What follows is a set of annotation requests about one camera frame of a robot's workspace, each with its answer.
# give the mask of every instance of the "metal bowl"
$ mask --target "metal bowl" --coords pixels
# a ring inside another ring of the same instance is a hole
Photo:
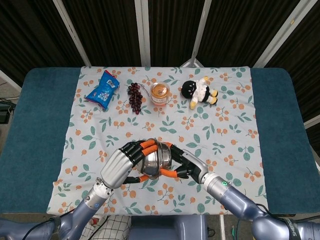
[[[147,155],[141,160],[136,168],[144,175],[148,175],[151,179],[156,179],[159,176],[160,169],[170,170],[171,168],[171,152],[167,144],[153,139],[158,150]]]

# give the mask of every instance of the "dark grapes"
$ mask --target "dark grapes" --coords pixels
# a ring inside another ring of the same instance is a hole
[[[140,86],[138,85],[138,83],[132,82],[128,86],[128,95],[130,95],[129,103],[131,105],[132,111],[135,114],[139,115],[139,112],[141,112],[141,99],[143,98],[143,96],[141,95]]]

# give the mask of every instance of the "floral tablecloth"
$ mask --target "floral tablecloth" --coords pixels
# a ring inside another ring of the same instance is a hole
[[[107,69],[120,82],[108,108],[88,102]],[[208,76],[218,102],[199,102],[194,110],[180,94],[183,82]],[[164,81],[169,102],[162,107],[141,90],[142,111],[129,105],[128,85]],[[193,152],[210,172],[228,180],[256,203],[267,205],[254,96],[248,67],[82,67],[66,132],[60,174],[47,209],[62,214],[75,208],[93,186],[110,155],[129,141],[157,138]],[[139,176],[133,170],[131,176]],[[98,211],[102,215],[228,214],[228,210],[192,178],[160,177],[116,189]]]

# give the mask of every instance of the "peanut butter jar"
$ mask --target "peanut butter jar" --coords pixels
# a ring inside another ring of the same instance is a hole
[[[170,87],[163,81],[152,84],[150,92],[155,105],[165,105],[169,100]]]

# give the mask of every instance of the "stuffed doll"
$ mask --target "stuffed doll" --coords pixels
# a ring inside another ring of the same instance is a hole
[[[210,89],[205,83],[208,77],[205,76],[197,81],[186,81],[182,85],[181,94],[186,99],[191,99],[190,108],[194,109],[198,102],[207,102],[216,104],[218,99],[218,91]]]

